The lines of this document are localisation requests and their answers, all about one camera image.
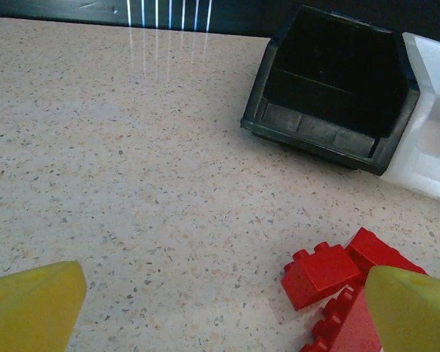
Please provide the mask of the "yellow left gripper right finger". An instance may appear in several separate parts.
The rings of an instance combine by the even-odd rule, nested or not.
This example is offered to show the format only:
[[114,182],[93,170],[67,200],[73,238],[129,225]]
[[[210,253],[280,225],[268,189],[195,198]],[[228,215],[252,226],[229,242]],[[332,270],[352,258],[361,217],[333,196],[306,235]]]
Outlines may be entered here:
[[440,351],[440,279],[375,266],[364,294],[384,351]]

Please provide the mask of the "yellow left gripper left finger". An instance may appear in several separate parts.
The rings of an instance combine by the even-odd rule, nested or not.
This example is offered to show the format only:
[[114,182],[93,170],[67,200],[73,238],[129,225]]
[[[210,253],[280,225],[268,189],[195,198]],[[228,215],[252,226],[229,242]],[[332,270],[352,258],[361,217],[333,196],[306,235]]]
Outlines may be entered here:
[[0,277],[0,351],[65,351],[86,291],[76,261]]

